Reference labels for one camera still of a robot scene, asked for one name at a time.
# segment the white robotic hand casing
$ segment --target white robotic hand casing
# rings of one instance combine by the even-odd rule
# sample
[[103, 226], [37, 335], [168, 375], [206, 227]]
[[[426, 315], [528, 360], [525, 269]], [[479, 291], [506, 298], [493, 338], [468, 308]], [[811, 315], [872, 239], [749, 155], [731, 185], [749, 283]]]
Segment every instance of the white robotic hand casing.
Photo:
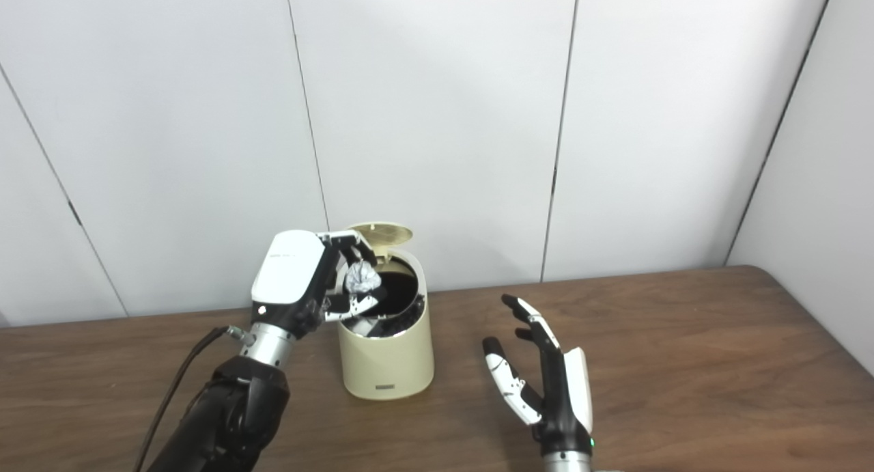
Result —
[[[571, 397], [571, 408], [574, 417], [592, 432], [592, 392], [589, 389], [589, 375], [586, 367], [586, 355], [581, 348], [572, 348], [564, 354], [565, 371], [567, 374], [567, 390]], [[541, 416], [537, 409], [529, 406], [522, 399], [522, 388], [525, 381], [513, 376], [513, 370], [507, 360], [498, 354], [487, 354], [486, 364], [489, 366], [494, 384], [503, 395], [508, 406], [526, 425], [540, 422]]]
[[589, 434], [592, 434], [592, 391], [589, 389], [586, 354], [581, 348], [572, 348], [565, 352], [565, 371], [574, 416], [577, 416], [580, 424], [586, 426]]
[[274, 236], [252, 285], [252, 300], [278, 305], [299, 301], [324, 251], [325, 245], [313, 232], [288, 230]]

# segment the robotic hand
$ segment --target robotic hand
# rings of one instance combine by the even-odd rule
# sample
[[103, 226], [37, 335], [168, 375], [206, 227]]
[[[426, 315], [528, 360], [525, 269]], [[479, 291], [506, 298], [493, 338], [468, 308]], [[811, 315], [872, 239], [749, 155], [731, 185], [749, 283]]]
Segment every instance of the robotic hand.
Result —
[[519, 378], [501, 343], [487, 337], [483, 350], [494, 384], [519, 419], [531, 427], [547, 472], [590, 472], [592, 396], [583, 350], [572, 348], [562, 353], [559, 341], [534, 307], [508, 294], [502, 295], [501, 301], [516, 319], [528, 325], [527, 329], [516, 329], [516, 337], [534, 342], [540, 350], [544, 396]]
[[194, 347], [147, 432], [135, 472], [188, 364], [225, 333], [243, 343], [240, 354], [215, 369], [149, 470], [252, 470], [288, 401], [281, 367], [293, 343], [323, 322], [356, 316], [383, 300], [380, 276], [372, 268], [376, 262], [371, 245], [354, 230], [276, 235], [252, 286], [252, 328], [215, 329]]

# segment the trash can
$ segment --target trash can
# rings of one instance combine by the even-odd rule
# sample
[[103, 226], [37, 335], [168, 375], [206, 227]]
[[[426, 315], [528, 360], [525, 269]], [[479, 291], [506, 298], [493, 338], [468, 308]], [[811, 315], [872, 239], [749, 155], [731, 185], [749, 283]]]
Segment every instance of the trash can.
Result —
[[339, 323], [343, 383], [356, 397], [392, 400], [425, 390], [434, 379], [434, 347], [422, 266], [397, 245], [412, 238], [396, 223], [349, 227], [377, 256], [375, 270], [387, 292], [365, 315]]

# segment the open lid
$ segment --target open lid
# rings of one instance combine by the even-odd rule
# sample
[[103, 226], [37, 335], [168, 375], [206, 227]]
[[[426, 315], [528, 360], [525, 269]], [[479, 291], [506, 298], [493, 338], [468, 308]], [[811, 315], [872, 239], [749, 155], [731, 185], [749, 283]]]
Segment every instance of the open lid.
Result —
[[391, 246], [400, 245], [412, 238], [412, 230], [397, 223], [374, 222], [352, 224], [349, 230], [356, 230], [367, 240], [373, 252], [384, 257]]

